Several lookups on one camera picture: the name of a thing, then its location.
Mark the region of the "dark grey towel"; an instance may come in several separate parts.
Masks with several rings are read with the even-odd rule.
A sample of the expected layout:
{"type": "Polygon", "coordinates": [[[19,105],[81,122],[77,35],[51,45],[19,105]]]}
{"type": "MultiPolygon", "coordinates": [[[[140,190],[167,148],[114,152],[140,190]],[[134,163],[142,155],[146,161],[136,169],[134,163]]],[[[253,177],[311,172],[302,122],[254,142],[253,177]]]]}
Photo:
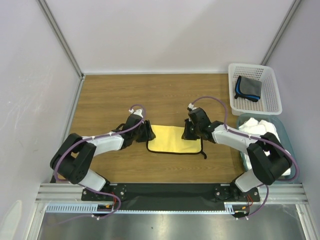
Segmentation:
{"type": "Polygon", "coordinates": [[[184,128],[179,126],[151,125],[155,138],[148,140],[146,149],[155,154],[171,155],[202,155],[207,159],[204,152],[203,140],[184,139],[184,128]]]}

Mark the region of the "white towel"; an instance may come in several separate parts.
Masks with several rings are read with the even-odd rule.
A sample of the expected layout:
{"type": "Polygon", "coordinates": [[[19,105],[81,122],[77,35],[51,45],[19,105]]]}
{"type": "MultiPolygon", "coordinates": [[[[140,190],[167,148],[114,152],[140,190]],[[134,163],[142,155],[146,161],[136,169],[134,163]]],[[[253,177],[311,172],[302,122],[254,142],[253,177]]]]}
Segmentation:
{"type": "MultiPolygon", "coordinates": [[[[265,133],[269,132],[274,134],[277,139],[280,142],[279,135],[276,129],[276,126],[266,120],[260,120],[258,121],[254,117],[249,118],[246,120],[243,124],[241,124],[238,129],[242,132],[248,133],[248,134],[255,134],[255,135],[264,135],[265,133]]],[[[250,158],[247,154],[241,153],[243,155],[244,160],[244,168],[246,171],[252,169],[252,165],[250,162],[250,158]]],[[[283,177],[289,177],[291,174],[291,169],[286,170],[282,176],[283,177]]]]}

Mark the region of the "blue and grey towel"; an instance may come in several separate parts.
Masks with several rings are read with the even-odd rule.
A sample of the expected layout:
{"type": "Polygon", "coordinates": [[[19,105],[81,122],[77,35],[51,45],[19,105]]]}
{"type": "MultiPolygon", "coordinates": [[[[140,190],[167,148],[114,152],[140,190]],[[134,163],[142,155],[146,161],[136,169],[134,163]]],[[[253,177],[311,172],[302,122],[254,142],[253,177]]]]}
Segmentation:
{"type": "Polygon", "coordinates": [[[256,103],[261,99],[262,82],[245,76],[239,76],[234,91],[235,99],[242,98],[256,103]]]}

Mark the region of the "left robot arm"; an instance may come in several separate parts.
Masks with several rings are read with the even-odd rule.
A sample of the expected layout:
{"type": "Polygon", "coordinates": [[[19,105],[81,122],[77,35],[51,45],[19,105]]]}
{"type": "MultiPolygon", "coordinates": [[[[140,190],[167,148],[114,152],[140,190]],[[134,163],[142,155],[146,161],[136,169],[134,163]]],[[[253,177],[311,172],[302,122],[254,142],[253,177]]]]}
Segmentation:
{"type": "Polygon", "coordinates": [[[105,200],[110,195],[110,182],[90,169],[93,158],[124,150],[133,142],[146,143],[155,137],[150,121],[135,111],[125,123],[107,134],[91,137],[70,134],[51,159],[50,167],[54,175],[61,175],[71,184],[89,188],[97,199],[105,200]]]}

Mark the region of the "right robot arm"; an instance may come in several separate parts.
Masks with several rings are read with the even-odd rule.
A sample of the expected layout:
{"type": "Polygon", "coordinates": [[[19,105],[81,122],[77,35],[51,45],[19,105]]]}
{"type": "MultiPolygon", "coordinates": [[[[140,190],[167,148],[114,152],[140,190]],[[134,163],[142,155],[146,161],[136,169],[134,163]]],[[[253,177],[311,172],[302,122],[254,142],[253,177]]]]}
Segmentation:
{"type": "Polygon", "coordinates": [[[185,120],[183,139],[200,138],[248,155],[251,169],[230,183],[230,195],[234,200],[242,201],[248,196],[250,190],[260,185],[272,185],[293,165],[292,156],[273,133],[249,135],[221,121],[211,122],[206,112],[200,107],[189,104],[187,110],[188,118],[185,120]]]}

